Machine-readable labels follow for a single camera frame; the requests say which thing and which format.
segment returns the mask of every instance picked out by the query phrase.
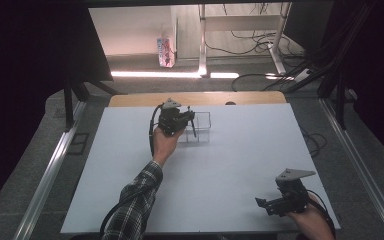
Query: table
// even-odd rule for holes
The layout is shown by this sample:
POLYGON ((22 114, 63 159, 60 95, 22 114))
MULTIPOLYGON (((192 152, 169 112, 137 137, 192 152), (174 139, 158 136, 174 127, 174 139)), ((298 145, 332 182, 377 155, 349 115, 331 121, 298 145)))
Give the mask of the table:
MULTIPOLYGON (((254 200, 280 197, 274 179, 285 168, 317 171, 290 105, 278 92, 220 92, 113 97, 102 116, 61 232, 98 231, 103 217, 117 203, 122 187, 151 159, 145 126, 154 106, 168 96, 184 105, 191 104, 197 112, 211 113, 211 141, 179 143, 164 167, 164 180, 147 233, 297 230, 288 218, 268 216, 254 200), (226 101, 243 105, 217 105, 226 101)), ((339 227, 320 178, 308 177, 303 183, 323 198, 339 227)))

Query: gray floor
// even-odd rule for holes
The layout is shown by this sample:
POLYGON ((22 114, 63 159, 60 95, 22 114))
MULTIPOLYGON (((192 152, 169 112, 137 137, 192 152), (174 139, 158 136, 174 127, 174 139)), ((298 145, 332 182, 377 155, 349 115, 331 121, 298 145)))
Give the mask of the gray floor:
MULTIPOLYGON (((261 73, 274 71, 274 66, 265 63, 265 59, 212 60, 210 68, 217 70, 261 73)), ((113 70, 120 70, 115 59, 110 60, 113 70)), ((184 62, 171 71, 192 71, 193 62, 184 62)), ((177 92, 177 91, 231 91, 231 79, 115 79, 106 83, 127 93, 139 92, 177 92)), ((237 89, 259 91, 272 80, 261 78, 244 79, 238 82, 237 89)), ((327 139, 327 145, 314 158, 326 192, 330 198, 335 215, 341 224, 338 239, 384 239, 384 223, 371 202, 362 182, 354 170, 349 157, 338 141, 319 100, 315 97, 315 82, 297 93, 288 94, 298 123, 310 134, 319 133, 327 139)), ((110 95, 88 85, 92 93, 87 102, 77 133, 89 134, 85 151, 72 145, 65 157, 54 187, 41 212, 31 239, 68 239, 59 234, 71 197, 74 194, 78 178, 86 162, 88 151, 93 142, 102 111, 107 106, 110 95)), ((35 192, 43 172, 52 156, 64 130, 65 119, 61 118, 63 95, 58 92, 47 101, 46 114, 43 117, 29 147, 10 179, 0 192, 0 239, 11 239, 23 217, 35 192)), ((352 105, 346 106, 346 124, 356 147, 360 150, 370 172, 384 193, 384 147, 362 124, 352 105)), ((295 233, 279 234, 278 239, 294 239, 295 233)))

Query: white desk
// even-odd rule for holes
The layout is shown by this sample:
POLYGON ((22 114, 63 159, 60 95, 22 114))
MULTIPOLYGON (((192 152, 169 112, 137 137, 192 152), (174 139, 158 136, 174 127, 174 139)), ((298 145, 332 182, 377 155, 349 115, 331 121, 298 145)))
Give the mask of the white desk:
MULTIPOLYGON (((179 144, 148 233, 255 233, 296 230, 289 218, 268 216, 255 197, 280 197, 275 177, 285 168, 316 171, 289 104, 191 106, 209 111, 210 142, 179 144)), ((149 119, 154 107, 106 108, 61 232, 97 232, 121 189, 151 160, 149 119)), ((325 201, 318 175, 302 179, 325 201)))

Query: white surface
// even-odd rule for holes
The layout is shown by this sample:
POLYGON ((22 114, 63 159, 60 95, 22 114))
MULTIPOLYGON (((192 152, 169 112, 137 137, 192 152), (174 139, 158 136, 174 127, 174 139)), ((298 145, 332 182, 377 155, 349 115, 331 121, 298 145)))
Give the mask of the white surface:
MULTIPOLYGON (((106 108, 61 232, 98 232, 121 189, 151 160, 148 125, 154 107, 106 108)), ((289 104, 191 107, 211 113, 211 141, 180 143, 164 166, 147 232, 295 230, 268 216, 255 197, 280 197, 285 168, 316 171, 289 104)), ((302 179, 339 227, 318 175, 302 179)))
POLYGON ((176 50, 171 6, 90 8, 89 12, 105 55, 157 54, 160 37, 170 38, 176 50))

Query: plaid shirt sleeve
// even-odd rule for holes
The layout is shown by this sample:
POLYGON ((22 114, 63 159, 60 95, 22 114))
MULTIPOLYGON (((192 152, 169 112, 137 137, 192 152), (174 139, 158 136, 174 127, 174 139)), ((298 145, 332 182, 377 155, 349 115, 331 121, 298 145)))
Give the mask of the plaid shirt sleeve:
POLYGON ((160 165, 154 161, 148 163, 121 191, 120 202, 127 201, 114 213, 102 240, 142 239, 162 180, 160 165))

